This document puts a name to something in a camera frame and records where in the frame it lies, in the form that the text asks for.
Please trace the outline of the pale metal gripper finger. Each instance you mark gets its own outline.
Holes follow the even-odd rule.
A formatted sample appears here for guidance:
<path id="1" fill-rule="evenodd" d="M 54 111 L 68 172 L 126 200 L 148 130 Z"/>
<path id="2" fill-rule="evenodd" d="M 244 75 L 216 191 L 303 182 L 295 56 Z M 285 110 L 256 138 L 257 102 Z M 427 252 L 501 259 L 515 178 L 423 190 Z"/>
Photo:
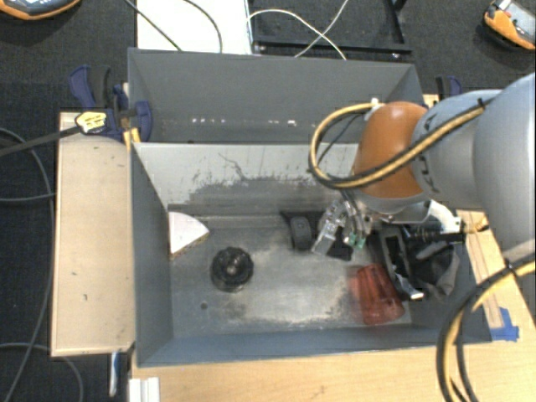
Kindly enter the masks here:
<path id="1" fill-rule="evenodd" d="M 320 232 L 311 247 L 311 251 L 329 251 L 334 242 L 335 224 L 326 221 L 322 224 Z"/>
<path id="2" fill-rule="evenodd" d="M 337 240 L 338 230 L 338 226 L 325 226 L 322 228 L 318 236 L 318 252 L 320 254 L 326 255 L 332 248 L 332 245 Z"/>

